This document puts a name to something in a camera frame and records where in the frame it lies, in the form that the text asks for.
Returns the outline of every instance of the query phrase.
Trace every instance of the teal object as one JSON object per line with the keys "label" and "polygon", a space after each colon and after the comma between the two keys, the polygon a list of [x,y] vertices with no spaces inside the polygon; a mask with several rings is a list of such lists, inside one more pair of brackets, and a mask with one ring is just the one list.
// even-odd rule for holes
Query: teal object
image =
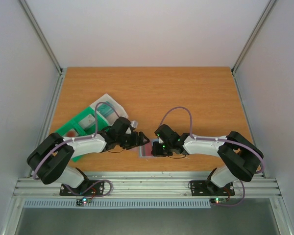
{"label": "teal object", "polygon": [[[109,112],[109,109],[107,109],[106,107],[102,107],[101,112],[103,112],[107,115],[107,113]],[[96,125],[94,122],[95,121],[94,114],[95,114],[95,111],[91,107],[87,107],[82,112],[80,112],[78,115],[73,117],[70,121],[65,123],[58,130],[56,130],[56,133],[65,137],[69,131],[74,130],[75,132],[73,132],[73,134],[77,133],[77,136],[91,135],[96,130]],[[101,115],[97,115],[97,119],[98,119],[98,130],[99,131],[102,130],[106,126],[109,126],[109,123],[107,122],[107,120],[104,119]],[[82,156],[83,155],[76,156],[76,157],[72,158],[73,162],[77,162]]]}

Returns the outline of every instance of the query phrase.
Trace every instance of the black wire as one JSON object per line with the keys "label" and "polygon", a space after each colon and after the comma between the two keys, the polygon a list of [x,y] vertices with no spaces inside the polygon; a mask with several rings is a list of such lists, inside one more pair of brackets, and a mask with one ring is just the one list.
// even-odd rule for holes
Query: black wire
{"label": "black wire", "polygon": [[181,157],[181,158],[173,158],[173,159],[182,159],[182,158],[185,158],[186,157],[186,155],[184,155],[183,157]]}
{"label": "black wire", "polygon": [[121,152],[123,152],[124,150],[125,150],[125,148],[124,148],[123,150],[121,150],[120,152],[112,152],[112,151],[109,151],[109,150],[108,150],[108,152],[109,152],[109,153],[121,153]]}

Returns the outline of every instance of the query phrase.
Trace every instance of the wooden tabletop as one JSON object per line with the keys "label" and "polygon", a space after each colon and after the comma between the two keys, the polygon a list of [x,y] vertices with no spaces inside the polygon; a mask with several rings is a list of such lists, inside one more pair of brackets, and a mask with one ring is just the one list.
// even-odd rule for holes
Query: wooden tabletop
{"label": "wooden tabletop", "polygon": [[[150,139],[155,138],[164,114],[175,106],[191,111],[196,135],[215,137],[238,131],[251,139],[229,67],[68,68],[50,131],[105,93],[125,108],[130,120],[138,121],[137,131]],[[172,111],[164,123],[179,134],[189,132],[185,110]],[[223,162],[200,154],[144,159],[137,151],[123,151],[88,154],[69,165],[83,171],[202,171]]]}

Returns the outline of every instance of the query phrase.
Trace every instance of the green plastic container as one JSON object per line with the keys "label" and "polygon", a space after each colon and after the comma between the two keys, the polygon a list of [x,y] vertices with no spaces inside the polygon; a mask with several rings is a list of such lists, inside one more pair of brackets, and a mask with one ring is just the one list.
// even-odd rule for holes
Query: green plastic container
{"label": "green plastic container", "polygon": [[[94,110],[88,106],[78,115],[59,128],[56,133],[65,137],[77,137],[91,135],[96,130]],[[109,125],[109,122],[97,112],[98,130],[102,130]],[[82,156],[72,158],[73,162],[78,161]]]}

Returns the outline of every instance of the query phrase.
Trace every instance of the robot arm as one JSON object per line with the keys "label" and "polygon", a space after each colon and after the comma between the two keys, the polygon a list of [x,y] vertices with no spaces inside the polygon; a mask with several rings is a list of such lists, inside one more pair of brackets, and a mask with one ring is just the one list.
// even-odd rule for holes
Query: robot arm
{"label": "robot arm", "polygon": [[238,143],[241,146],[247,146],[263,158],[262,152],[238,132],[232,131],[228,136],[221,137],[194,136],[192,138],[188,133],[180,136],[163,124],[159,126],[155,134],[159,138],[159,142],[153,143],[153,156],[172,156],[174,152],[184,155],[206,154],[220,157],[223,160],[225,166],[214,169],[206,180],[206,187],[211,194],[237,179],[251,181],[260,165],[260,160],[249,150],[244,148],[239,150],[239,146],[236,144],[219,140],[230,140],[230,142]]}
{"label": "robot arm", "polygon": [[79,169],[67,164],[73,157],[100,153],[119,145],[123,149],[131,149],[149,142],[142,132],[134,132],[131,122],[119,117],[106,130],[99,131],[95,136],[76,138],[61,137],[58,133],[50,134],[28,157],[27,164],[37,172],[44,184],[60,182],[83,192],[89,185],[89,179]]}

